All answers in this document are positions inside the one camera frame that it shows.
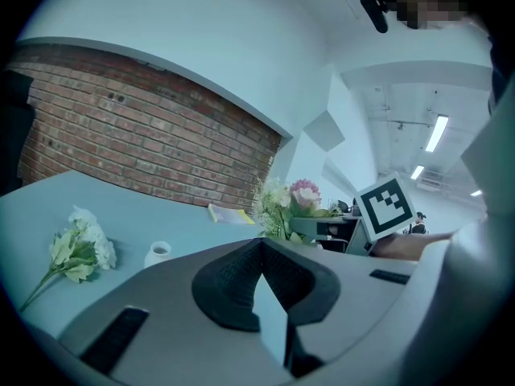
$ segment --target book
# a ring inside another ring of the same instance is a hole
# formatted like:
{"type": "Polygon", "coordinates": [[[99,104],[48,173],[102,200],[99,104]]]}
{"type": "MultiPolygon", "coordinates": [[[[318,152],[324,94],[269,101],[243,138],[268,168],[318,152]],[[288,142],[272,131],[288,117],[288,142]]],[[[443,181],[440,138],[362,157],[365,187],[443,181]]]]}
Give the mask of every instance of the book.
{"type": "Polygon", "coordinates": [[[208,210],[215,223],[255,224],[243,209],[228,209],[210,203],[208,210]]]}

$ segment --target desk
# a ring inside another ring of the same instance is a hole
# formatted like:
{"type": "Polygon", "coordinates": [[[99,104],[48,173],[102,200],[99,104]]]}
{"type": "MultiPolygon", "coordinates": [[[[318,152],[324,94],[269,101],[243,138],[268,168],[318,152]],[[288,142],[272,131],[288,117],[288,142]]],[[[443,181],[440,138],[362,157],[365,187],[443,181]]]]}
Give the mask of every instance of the desk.
{"type": "Polygon", "coordinates": [[[0,277],[19,308],[47,272],[53,233],[69,227],[73,205],[87,208],[114,242],[117,267],[91,281],[50,281],[23,317],[59,337],[86,307],[143,268],[150,245],[167,241],[175,257],[254,238],[258,226],[216,224],[205,207],[171,202],[102,182],[75,171],[23,187],[0,199],[0,277]]]}

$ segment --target small white jar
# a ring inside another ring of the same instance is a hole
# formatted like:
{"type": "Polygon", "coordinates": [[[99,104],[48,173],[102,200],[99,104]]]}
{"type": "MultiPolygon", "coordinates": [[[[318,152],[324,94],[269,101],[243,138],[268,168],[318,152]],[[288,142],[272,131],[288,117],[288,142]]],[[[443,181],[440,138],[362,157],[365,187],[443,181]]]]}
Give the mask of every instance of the small white jar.
{"type": "Polygon", "coordinates": [[[156,241],[151,245],[149,252],[145,256],[144,266],[146,269],[170,259],[173,259],[170,245],[166,241],[156,241]]]}

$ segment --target fluorescent light tube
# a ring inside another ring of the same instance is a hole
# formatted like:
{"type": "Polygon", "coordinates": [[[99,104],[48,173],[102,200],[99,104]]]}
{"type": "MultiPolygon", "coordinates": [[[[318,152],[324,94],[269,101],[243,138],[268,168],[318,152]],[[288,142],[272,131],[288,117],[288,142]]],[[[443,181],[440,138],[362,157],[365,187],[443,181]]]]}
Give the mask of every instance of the fluorescent light tube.
{"type": "Polygon", "coordinates": [[[413,174],[411,175],[411,178],[413,180],[418,179],[419,175],[424,171],[424,166],[417,166],[413,174]]]}
{"type": "Polygon", "coordinates": [[[447,116],[438,116],[438,120],[436,121],[435,129],[433,130],[433,134],[431,135],[431,139],[429,143],[427,143],[426,151],[433,153],[438,145],[440,139],[442,138],[443,131],[447,127],[447,123],[449,122],[449,117],[447,116]]]}

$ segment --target flower arrangement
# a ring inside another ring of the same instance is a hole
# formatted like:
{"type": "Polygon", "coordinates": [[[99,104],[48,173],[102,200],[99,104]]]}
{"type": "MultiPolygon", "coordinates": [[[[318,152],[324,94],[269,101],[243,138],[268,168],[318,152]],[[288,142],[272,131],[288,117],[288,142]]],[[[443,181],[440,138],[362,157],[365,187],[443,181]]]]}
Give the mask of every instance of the flower arrangement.
{"type": "Polygon", "coordinates": [[[291,230],[290,219],[341,216],[320,208],[321,201],[319,188],[310,180],[302,179],[288,187],[277,179],[269,179],[256,187],[253,212],[265,229],[263,236],[310,244],[309,236],[291,230]]]}
{"type": "Polygon", "coordinates": [[[97,266],[107,270],[116,265],[113,243],[105,237],[97,218],[88,210],[77,206],[73,208],[74,212],[68,218],[72,228],[63,234],[57,232],[54,235],[50,245],[51,262],[48,271],[23,303],[20,313],[31,304],[50,278],[64,274],[70,280],[80,283],[97,266]]]}

